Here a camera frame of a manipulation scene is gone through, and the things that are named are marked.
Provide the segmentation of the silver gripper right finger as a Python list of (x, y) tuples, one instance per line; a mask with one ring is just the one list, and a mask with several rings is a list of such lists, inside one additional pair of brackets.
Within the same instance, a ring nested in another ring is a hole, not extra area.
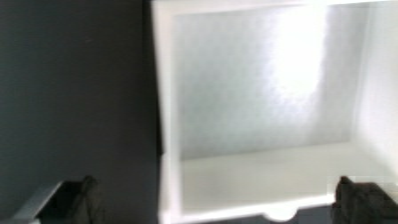
[(355, 183), (343, 176), (334, 198), (332, 224), (398, 224), (398, 203), (373, 182)]

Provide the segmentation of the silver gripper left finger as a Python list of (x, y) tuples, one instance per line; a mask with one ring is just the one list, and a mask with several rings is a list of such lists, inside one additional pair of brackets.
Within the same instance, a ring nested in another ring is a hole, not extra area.
[(12, 224), (101, 224), (101, 188), (92, 176), (42, 187), (10, 218)]

